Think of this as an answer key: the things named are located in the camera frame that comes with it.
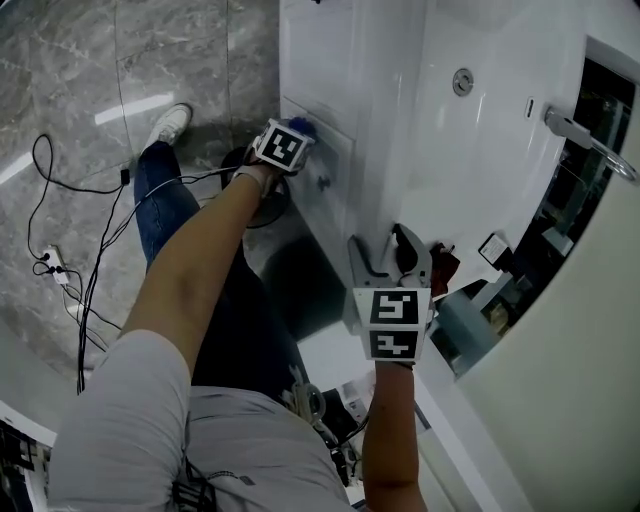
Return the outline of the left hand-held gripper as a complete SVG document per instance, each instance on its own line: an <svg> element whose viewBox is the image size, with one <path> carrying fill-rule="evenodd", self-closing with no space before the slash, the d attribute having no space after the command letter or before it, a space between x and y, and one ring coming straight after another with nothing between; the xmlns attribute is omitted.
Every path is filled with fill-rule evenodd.
<svg viewBox="0 0 640 512"><path fill-rule="evenodd" d="M259 162L283 174L294 174L294 166L302 157L305 144L303 135L287 127L283 119L270 119L251 148Z"/></svg>

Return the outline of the black soap dispenser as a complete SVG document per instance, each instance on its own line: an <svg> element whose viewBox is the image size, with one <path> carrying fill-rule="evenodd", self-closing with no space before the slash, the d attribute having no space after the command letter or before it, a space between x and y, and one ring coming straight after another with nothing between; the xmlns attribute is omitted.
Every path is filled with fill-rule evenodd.
<svg viewBox="0 0 640 512"><path fill-rule="evenodd" d="M517 274L513 251L498 233L492 233L480 246L478 253L495 270L512 276Z"/></svg>

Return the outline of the black waste bin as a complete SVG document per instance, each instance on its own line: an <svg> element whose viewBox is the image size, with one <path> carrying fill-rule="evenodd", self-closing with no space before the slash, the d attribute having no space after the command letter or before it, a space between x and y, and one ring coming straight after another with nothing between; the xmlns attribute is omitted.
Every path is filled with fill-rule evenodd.
<svg viewBox="0 0 640 512"><path fill-rule="evenodd" d="M220 177L222 189L228 186L233 174L240 168L247 150L247 146L237 147L223 158L221 167L226 168L226 171ZM288 182L282 176L275 177L268 195L263 199L248 228L259 229L273 224L284 215L290 202L291 192Z"/></svg>

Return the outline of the person's left forearm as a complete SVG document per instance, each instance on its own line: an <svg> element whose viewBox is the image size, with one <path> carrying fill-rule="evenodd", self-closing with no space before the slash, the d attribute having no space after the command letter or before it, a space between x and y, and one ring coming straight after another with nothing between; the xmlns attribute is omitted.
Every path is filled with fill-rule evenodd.
<svg viewBox="0 0 640 512"><path fill-rule="evenodd" d="M239 174L168 240L154 259L121 331L154 332L172 343L190 371L235 254L270 171Z"/></svg>

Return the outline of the white bathtub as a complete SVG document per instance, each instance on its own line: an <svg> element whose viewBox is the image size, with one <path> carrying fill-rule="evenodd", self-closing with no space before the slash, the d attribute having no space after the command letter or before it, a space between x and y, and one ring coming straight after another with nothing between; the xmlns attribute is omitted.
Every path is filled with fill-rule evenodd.
<svg viewBox="0 0 640 512"><path fill-rule="evenodd" d="M359 380L374 369L361 339L351 335L343 322L303 339L298 349L310 382L322 392Z"/></svg>

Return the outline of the chrome faucet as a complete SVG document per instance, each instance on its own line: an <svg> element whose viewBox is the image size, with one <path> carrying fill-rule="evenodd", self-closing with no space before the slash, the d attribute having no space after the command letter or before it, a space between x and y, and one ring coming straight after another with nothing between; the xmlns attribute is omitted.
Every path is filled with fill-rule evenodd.
<svg viewBox="0 0 640 512"><path fill-rule="evenodd" d="M640 186L640 174L623 157L591 136L591 133L574 120L566 117L554 106L549 106L543 116L545 125L559 137L570 140L585 150L595 150L607 166L623 179Z"/></svg>

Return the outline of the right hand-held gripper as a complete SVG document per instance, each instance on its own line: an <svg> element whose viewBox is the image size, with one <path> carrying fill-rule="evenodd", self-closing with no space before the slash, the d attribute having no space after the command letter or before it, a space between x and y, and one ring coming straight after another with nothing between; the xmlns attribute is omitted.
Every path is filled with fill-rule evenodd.
<svg viewBox="0 0 640 512"><path fill-rule="evenodd" d="M356 235L347 242L355 287L350 290L355 328L368 360L416 362L434 317L432 257L422 240L405 225L396 223L392 234L398 284L403 286L399 288L390 288L387 273L372 269Z"/></svg>

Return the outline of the dark brown rag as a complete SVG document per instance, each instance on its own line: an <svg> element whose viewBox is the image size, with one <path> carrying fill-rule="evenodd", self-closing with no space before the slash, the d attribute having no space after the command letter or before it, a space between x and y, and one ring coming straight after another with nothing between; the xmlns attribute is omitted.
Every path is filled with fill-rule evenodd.
<svg viewBox="0 0 640 512"><path fill-rule="evenodd" d="M449 293L448 285L460 266L460 260L453 254L453 248L446 248L438 242L430 249L432 258L431 290L433 297Z"/></svg>

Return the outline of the white power strip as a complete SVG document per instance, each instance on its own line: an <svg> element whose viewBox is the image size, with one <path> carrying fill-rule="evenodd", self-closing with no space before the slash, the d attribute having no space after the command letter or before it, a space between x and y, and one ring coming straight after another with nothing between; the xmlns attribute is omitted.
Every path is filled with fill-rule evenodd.
<svg viewBox="0 0 640 512"><path fill-rule="evenodd" d="M70 282L68 269L56 246L50 245L45 249L43 262L48 267L47 272L53 276L57 284L65 286Z"/></svg>

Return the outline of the blue cloth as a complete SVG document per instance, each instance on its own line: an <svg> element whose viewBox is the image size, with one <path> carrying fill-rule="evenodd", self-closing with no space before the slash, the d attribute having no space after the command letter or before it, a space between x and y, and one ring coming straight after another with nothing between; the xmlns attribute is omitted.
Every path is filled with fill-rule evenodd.
<svg viewBox="0 0 640 512"><path fill-rule="evenodd" d="M310 139L317 138L317 131L311 121L304 117L293 117L288 120L288 127Z"/></svg>

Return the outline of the person's grey shirt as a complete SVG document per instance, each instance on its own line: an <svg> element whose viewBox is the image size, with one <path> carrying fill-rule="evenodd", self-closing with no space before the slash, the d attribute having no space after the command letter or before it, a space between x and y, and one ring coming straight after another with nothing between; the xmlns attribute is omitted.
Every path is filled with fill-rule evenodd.
<svg viewBox="0 0 640 512"><path fill-rule="evenodd" d="M195 387L162 336L125 335L60 428L53 512L353 512L320 436L253 391Z"/></svg>

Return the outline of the person's blue jeans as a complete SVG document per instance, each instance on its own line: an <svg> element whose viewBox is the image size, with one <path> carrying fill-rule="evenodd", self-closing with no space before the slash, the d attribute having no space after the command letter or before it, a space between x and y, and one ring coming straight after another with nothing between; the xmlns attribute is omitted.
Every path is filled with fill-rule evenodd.
<svg viewBox="0 0 640 512"><path fill-rule="evenodd" d="M179 183L143 201L136 220L148 264L199 210L192 193ZM297 342L239 245L201 345L192 384L255 391L284 404L283 392L295 383L293 367L305 382L309 380Z"/></svg>

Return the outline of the person's white shoe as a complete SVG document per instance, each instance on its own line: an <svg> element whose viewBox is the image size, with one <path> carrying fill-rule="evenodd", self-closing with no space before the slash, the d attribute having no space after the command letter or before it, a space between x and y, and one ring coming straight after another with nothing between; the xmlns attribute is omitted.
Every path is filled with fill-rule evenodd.
<svg viewBox="0 0 640 512"><path fill-rule="evenodd" d="M173 146L188 128L192 115L193 110L188 104L179 103L172 106L156 121L144 149L148 149L156 142Z"/></svg>

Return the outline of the person's right forearm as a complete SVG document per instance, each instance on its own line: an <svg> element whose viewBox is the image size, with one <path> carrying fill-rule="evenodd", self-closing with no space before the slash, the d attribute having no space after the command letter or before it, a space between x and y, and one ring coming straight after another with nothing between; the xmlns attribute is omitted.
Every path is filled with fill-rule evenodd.
<svg viewBox="0 0 640 512"><path fill-rule="evenodd" d="M377 362L375 379L362 451L366 505L369 512L427 512L419 488L413 370Z"/></svg>

